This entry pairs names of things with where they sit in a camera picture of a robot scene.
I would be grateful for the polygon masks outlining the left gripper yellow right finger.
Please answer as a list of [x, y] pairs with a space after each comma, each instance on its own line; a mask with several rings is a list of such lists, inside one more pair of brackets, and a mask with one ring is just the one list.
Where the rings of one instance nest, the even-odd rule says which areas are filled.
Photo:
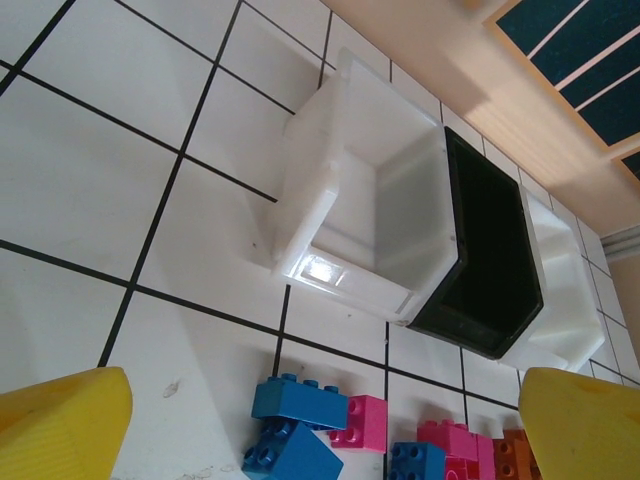
[[639, 477], [637, 389], [536, 367], [518, 409], [544, 479]]

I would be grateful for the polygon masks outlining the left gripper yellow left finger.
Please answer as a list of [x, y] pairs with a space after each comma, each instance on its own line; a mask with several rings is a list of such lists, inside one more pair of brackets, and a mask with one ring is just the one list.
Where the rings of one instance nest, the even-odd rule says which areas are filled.
[[1, 477], [110, 478], [132, 411], [132, 390], [120, 367], [3, 393]]

